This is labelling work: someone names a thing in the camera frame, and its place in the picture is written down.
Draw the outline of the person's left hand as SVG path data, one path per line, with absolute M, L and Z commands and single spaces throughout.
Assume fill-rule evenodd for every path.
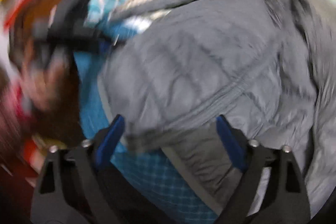
M 37 50 L 33 40 L 26 43 L 21 85 L 33 106 L 41 112 L 57 110 L 69 90 L 70 57 L 62 48 L 55 49 L 45 69 L 36 67 Z

